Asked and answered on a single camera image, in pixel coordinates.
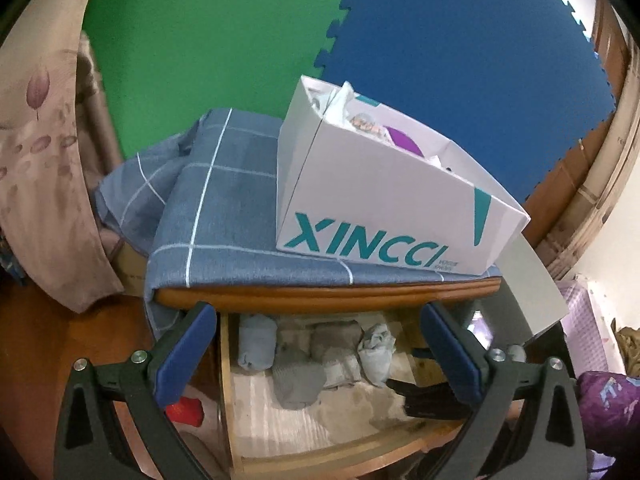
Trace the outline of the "purple underwear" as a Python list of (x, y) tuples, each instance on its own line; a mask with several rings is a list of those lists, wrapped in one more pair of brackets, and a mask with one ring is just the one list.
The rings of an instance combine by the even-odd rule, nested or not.
[(408, 136), (408, 134), (405, 134), (404, 132), (390, 126), (386, 126), (386, 130), (388, 131), (388, 134), (390, 135), (390, 138), (392, 139), (395, 146), (397, 146), (398, 148), (402, 148), (403, 150), (412, 153), (413, 155), (419, 156), (421, 158), (424, 157), (424, 154), (418, 147), (418, 144), (416, 144), (416, 142), (414, 142), (410, 138), (410, 136)]

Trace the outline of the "floral beige pillow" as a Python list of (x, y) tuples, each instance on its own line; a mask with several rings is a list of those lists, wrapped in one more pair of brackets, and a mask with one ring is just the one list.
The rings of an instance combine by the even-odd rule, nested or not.
[(88, 0), (32, 0), (1, 46), (1, 232), (26, 274), (76, 313), (124, 286), (119, 236), (91, 194), (122, 163)]

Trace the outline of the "wooden nightstand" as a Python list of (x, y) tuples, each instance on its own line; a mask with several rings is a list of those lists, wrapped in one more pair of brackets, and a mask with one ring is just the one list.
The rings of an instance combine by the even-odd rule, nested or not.
[(421, 342), (418, 316), (424, 304), (454, 304), (498, 292), (501, 278), (480, 278), (424, 284), (381, 286), (202, 286), (164, 287), (154, 297), (165, 307), (190, 310), (199, 301), (211, 304), (220, 315), (219, 381), (221, 419), (229, 440), (230, 476), (233, 479), (352, 479), (397, 463), (409, 455), (438, 448), (454, 439), (458, 420), (414, 418), (398, 422), (367, 437), (314, 448), (309, 452), (248, 458), (240, 451), (239, 411), (232, 385), (231, 347), (238, 340), (236, 326), (242, 313), (332, 315), (382, 312), (401, 325), (402, 344)]

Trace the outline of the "grey underwear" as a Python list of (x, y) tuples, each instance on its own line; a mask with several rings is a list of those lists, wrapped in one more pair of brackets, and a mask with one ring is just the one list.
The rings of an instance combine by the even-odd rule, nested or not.
[(290, 344), (277, 348), (271, 369), (277, 401), (286, 410), (303, 410), (318, 400), (326, 383), (323, 366)]

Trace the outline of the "red object on floor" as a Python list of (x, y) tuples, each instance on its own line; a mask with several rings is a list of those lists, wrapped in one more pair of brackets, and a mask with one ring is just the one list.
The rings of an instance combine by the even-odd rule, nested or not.
[(182, 396), (176, 403), (169, 404), (165, 408), (165, 413), (172, 422), (195, 428), (201, 427), (205, 418), (202, 401), (187, 396)]

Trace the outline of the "green foam mat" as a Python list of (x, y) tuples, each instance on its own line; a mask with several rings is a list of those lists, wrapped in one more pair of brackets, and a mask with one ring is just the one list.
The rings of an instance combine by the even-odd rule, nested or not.
[(318, 76), (341, 0), (89, 0), (84, 19), (126, 156), (213, 107), (281, 117)]

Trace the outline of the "blue checked cloth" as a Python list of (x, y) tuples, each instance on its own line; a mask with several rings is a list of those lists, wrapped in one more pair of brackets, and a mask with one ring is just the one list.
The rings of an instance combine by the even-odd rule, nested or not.
[(369, 266), (276, 247), (280, 120), (215, 108), (185, 132), (126, 160), (93, 194), (100, 219), (145, 256), (144, 310), (161, 335), (183, 310), (154, 297), (164, 287), (341, 287), (501, 278)]

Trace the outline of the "light blue rolled underwear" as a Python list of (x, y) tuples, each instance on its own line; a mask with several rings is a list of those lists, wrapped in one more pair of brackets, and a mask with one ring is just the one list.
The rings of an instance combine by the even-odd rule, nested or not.
[(278, 324), (267, 315), (242, 314), (239, 324), (238, 364), (248, 372), (272, 367), (277, 348)]

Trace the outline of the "wooden drawer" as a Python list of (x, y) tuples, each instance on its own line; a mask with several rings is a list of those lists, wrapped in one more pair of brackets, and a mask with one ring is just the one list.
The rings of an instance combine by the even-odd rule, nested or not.
[(235, 479), (352, 479), (453, 439), (458, 420), (414, 418), (405, 399), (366, 380), (287, 410), (270, 372), (239, 366), (239, 318), (219, 318), (220, 388)]

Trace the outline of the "white underwear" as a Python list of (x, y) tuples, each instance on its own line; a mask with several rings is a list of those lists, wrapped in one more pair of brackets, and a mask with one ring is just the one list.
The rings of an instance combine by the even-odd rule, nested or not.
[(368, 328), (357, 347), (358, 359), (367, 381), (375, 387), (384, 387), (390, 378), (396, 338), (386, 323)]

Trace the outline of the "brown crumpled cloth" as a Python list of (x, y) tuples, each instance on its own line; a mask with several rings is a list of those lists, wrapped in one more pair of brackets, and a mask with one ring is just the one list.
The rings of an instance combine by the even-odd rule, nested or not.
[(628, 326), (617, 328), (616, 318), (612, 319), (612, 331), (623, 358), (628, 376), (640, 377), (640, 330)]

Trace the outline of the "white XINCCI shoe box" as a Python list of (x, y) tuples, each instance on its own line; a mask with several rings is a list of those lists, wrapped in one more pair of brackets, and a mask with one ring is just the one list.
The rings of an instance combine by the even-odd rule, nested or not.
[[(408, 134), (424, 157), (395, 146), (386, 126)], [(284, 252), (480, 275), (529, 222), (456, 142), (350, 84), (299, 78), (277, 170)]]

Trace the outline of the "white knitted garment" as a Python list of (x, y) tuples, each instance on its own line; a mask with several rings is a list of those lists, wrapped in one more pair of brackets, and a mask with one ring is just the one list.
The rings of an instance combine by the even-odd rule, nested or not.
[(362, 371), (357, 347), (363, 330), (357, 321), (314, 324), (310, 338), (310, 355), (326, 374), (323, 388), (334, 389), (360, 382)]

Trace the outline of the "blue foam mat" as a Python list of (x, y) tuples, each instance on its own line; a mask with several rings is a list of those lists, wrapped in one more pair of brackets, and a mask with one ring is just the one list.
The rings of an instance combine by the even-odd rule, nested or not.
[(562, 0), (342, 0), (326, 81), (448, 136), (517, 200), (614, 112), (596, 51)]

